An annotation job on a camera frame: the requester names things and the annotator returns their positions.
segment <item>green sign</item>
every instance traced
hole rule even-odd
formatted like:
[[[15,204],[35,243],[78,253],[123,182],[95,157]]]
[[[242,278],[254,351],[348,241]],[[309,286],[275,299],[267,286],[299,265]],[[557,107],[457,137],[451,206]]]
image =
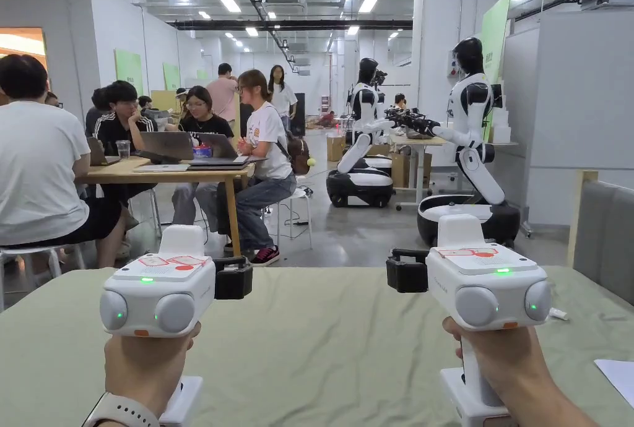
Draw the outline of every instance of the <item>green sign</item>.
[[[510,0],[499,0],[484,14],[482,19],[482,36],[480,40],[482,41],[482,54],[484,55],[484,74],[486,74],[491,84],[497,84],[500,80],[509,4]],[[489,114],[485,122],[485,142],[489,140],[492,123],[493,112]]]
[[[143,95],[143,70],[141,56],[124,50],[115,50],[116,79],[125,80]]]
[[[181,72],[178,66],[164,62],[163,75],[165,76],[165,90],[176,90],[181,87]]]

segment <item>backpack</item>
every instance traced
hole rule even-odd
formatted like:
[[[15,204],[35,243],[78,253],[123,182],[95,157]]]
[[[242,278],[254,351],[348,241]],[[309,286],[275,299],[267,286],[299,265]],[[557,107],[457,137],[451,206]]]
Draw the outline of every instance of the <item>backpack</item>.
[[[289,151],[287,152],[287,149],[279,141],[277,142],[278,148],[289,159],[296,175],[307,174],[311,169],[308,165],[308,160],[311,157],[308,151],[308,143],[301,137],[293,136],[290,132],[286,132],[286,138],[289,142]]]

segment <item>watch strap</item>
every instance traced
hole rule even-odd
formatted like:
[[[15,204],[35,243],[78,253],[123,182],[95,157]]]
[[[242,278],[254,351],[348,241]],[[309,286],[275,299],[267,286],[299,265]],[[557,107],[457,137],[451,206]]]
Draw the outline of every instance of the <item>watch strap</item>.
[[[95,427],[106,421],[126,427],[159,427],[159,420],[143,404],[109,392],[102,396],[82,427]]]

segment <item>green tablecloth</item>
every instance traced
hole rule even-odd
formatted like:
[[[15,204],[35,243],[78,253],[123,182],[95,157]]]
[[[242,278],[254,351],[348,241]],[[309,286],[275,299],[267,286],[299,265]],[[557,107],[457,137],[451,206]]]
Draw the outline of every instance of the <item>green tablecloth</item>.
[[[554,378],[602,426],[634,409],[593,365],[632,359],[634,309],[550,267],[571,321],[538,328]],[[0,315],[0,425],[79,426],[103,391],[99,319],[111,270],[72,272]],[[216,301],[185,374],[205,379],[194,426],[457,426],[439,380],[459,366],[430,295],[402,295],[385,269],[256,269],[241,301]]]

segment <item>white t-shirt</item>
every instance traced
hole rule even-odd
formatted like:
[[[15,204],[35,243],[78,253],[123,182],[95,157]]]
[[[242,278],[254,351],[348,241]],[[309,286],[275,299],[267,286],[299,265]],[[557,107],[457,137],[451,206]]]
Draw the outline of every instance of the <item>white t-shirt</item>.
[[[288,158],[282,153],[276,142],[287,148],[288,141],[282,119],[277,110],[268,102],[256,110],[246,122],[246,141],[254,147],[261,141],[271,142],[266,160],[256,164],[256,178],[285,179],[293,171]]]
[[[280,90],[280,84],[273,84],[273,99],[271,103],[280,116],[289,116],[290,106],[297,103],[297,97],[289,84],[284,83],[284,90]]]
[[[0,246],[71,234],[88,219],[73,164],[90,153],[79,120],[61,108],[0,107]]]

